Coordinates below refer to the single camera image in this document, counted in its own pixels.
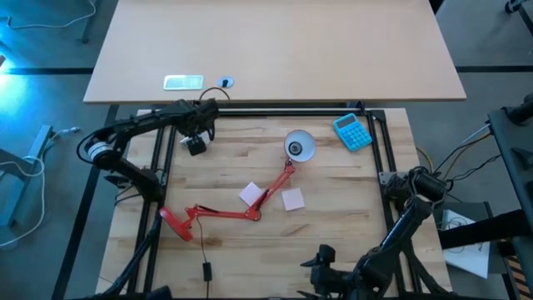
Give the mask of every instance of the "floor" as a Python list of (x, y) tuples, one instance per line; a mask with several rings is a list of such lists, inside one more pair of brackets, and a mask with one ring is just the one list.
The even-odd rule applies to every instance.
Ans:
[[(66, 29), (13, 31), (0, 23), (0, 53), (8, 57), (3, 68), (91, 68), (94, 66), (117, 0), (102, 1), (89, 44), (78, 39), (84, 22)], [(504, 0), (447, 0), (437, 19), (456, 66), (533, 66), (533, 36), (518, 14), (503, 13)], [(7, 0), (0, 16), (13, 16), (13, 25), (64, 23), (91, 7), (83, 0)], [(533, 16), (533, 2), (526, 4)], [(521, 102), (533, 87), (533, 72), (460, 73), (468, 100), (458, 103), (396, 103), (409, 113), (416, 144), (439, 162), (462, 139), (483, 125), (492, 110)], [(0, 249), (0, 295), (3, 299), (49, 299), (70, 236), (89, 172), (74, 155), (83, 133), (103, 125), (108, 106), (82, 103), (90, 75), (0, 75), (0, 144), (24, 155), (43, 124), (55, 128), (79, 126), (82, 132), (65, 137), (47, 155), (46, 217), (43, 225), (18, 244)], [(120, 107), (119, 117), (139, 106)], [(455, 172), (479, 165), (497, 152), (493, 141), (474, 147)], [(39, 217), (39, 180), (32, 181), (17, 210), (15, 230), (25, 230)], [(67, 290), (67, 298), (94, 291), (105, 248), (116, 190), (99, 180), (82, 246)], [(466, 202), (488, 201), (494, 213), (518, 208), (502, 161), (487, 165), (453, 194)], [(1, 241), (6, 238), (0, 232)], [(498, 277), (482, 280), (450, 267), (454, 289), (462, 295), (507, 298)]]

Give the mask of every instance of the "pink sticky note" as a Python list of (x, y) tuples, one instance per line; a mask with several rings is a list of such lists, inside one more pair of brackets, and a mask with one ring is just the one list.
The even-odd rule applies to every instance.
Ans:
[(241, 191), (239, 197), (242, 201), (248, 204), (248, 206), (251, 206), (262, 194), (263, 190), (261, 190), (254, 182), (250, 182)]
[(306, 206), (303, 202), (303, 195), (301, 194), (300, 188), (283, 191), (281, 196), (283, 197), (283, 204), (285, 204), (286, 211), (304, 208)]

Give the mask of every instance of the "blue calculator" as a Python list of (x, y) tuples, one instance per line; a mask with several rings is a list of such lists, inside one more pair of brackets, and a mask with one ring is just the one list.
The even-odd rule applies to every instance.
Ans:
[(352, 152), (372, 143), (372, 137), (353, 113), (335, 120), (333, 127), (344, 145)]

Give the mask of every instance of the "white paper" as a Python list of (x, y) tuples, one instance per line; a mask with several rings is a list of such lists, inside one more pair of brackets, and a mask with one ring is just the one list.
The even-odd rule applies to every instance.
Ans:
[[(463, 217), (451, 210), (445, 210), (442, 223), (447, 224), (446, 228), (452, 229), (474, 223), (467, 217)], [(489, 247), (488, 242), (477, 243), (464, 247), (455, 247), (444, 250), (444, 259), (446, 263), (473, 273), (481, 278), (486, 279), (489, 272)]]
[(262, 194), (263, 190), (261, 190), (254, 182), (250, 182), (241, 191), (239, 197), (242, 201), (248, 204), (248, 206), (251, 206)]
[(291, 211), (298, 208), (304, 208), (306, 204), (303, 202), (303, 195), (300, 188), (294, 188), (292, 190), (281, 192), (283, 197), (283, 204), (285, 204), (285, 210)]

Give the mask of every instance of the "desk surface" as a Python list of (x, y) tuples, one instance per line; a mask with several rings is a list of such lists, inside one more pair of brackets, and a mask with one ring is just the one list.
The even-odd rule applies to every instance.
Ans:
[(427, 0), (121, 0), (84, 101), (198, 98), (163, 90), (180, 74), (234, 101), (466, 98)]
[[(418, 157), (406, 111), (387, 109), (386, 116), (398, 170), (413, 168), (418, 165)], [(184, 218), (183, 209), (195, 203), (243, 211), (246, 204), (239, 199), (239, 192), (250, 181), (264, 188), (277, 177), (285, 162), (283, 140), (291, 130), (305, 129), (316, 139), (315, 157), (296, 164), (296, 173), (282, 187), (299, 187), (305, 208), (285, 212), (278, 191), (262, 207), (259, 222), (201, 218), (206, 256), (213, 268), (212, 297), (295, 297), (296, 290), (312, 290), (310, 270), (299, 264), (313, 258), (320, 243), (336, 249), (334, 268), (352, 270), (361, 255), (385, 237), (372, 150), (365, 147), (348, 152), (333, 131), (333, 119), (221, 118), (217, 120), (215, 142), (207, 152), (191, 157), (186, 149), (176, 148), (167, 206)], [(128, 159), (139, 166), (149, 165), (154, 141), (154, 132), (135, 137)], [(386, 162), (383, 147), (381, 153)], [(139, 197), (115, 208), (99, 292), (109, 287), (106, 280), (114, 280), (131, 258), (141, 209)], [(175, 297), (205, 295), (197, 224), (192, 232), (195, 238), (183, 242), (166, 224), (162, 226), (154, 287), (168, 285)], [(433, 217), (421, 225), (413, 244), (418, 258), (436, 281), (451, 289)], [(144, 270), (143, 267), (140, 278), (144, 278)], [(396, 287), (392, 285), (389, 295), (394, 294)]]

